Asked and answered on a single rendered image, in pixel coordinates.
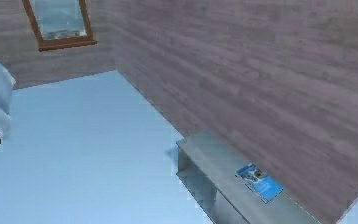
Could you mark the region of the blue book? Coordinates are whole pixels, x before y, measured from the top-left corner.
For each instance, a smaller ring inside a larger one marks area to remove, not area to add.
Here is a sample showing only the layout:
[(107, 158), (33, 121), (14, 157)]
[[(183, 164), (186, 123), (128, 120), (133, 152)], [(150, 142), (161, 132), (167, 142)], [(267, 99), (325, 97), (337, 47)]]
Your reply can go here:
[(280, 184), (253, 163), (248, 163), (238, 169), (235, 172), (235, 176), (265, 204), (272, 201), (283, 191), (283, 187)]

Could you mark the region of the brown framed window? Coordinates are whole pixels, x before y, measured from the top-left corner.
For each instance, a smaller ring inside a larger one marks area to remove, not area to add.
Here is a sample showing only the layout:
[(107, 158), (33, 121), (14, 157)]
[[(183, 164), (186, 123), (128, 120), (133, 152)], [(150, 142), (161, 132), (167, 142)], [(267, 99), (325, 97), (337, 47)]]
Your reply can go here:
[(86, 0), (22, 0), (40, 52), (95, 45)]

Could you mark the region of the grey shelf unit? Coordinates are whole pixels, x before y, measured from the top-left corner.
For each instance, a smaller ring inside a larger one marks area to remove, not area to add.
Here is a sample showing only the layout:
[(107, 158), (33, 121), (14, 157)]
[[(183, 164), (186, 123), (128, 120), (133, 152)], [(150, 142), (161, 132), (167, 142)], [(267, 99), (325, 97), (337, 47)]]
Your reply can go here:
[(250, 162), (215, 134), (177, 142), (177, 176), (212, 224), (321, 224), (283, 191), (265, 204), (235, 176)]

